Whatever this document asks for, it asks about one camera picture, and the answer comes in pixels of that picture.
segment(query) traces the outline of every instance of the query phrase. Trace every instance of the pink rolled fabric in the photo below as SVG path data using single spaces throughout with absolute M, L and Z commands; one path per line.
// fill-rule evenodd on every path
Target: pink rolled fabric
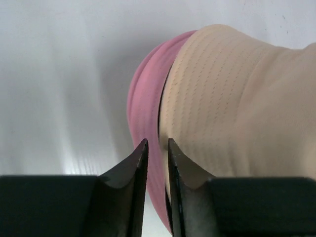
M 168 72 L 182 45 L 194 32 L 186 32 L 157 46 L 136 70 L 127 98 L 127 120 L 134 147 L 144 138 L 149 141 L 147 190 L 158 216 L 169 231 L 158 138 L 159 105 Z

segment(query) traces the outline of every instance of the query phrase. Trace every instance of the beige fabric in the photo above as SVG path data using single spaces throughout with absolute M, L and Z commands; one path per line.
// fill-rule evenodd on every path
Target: beige fabric
M 316 44 L 275 47 L 223 25 L 197 31 L 162 96 L 166 180 L 168 138 L 215 176 L 316 178 L 315 104 Z

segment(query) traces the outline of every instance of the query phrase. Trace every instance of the white background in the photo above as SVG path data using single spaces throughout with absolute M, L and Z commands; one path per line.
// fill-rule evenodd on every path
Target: white background
M 158 44 L 231 25 L 316 41 L 315 0 L 0 0 L 0 174 L 101 174 L 132 150 L 126 97 Z M 170 236 L 145 203 L 143 236 Z

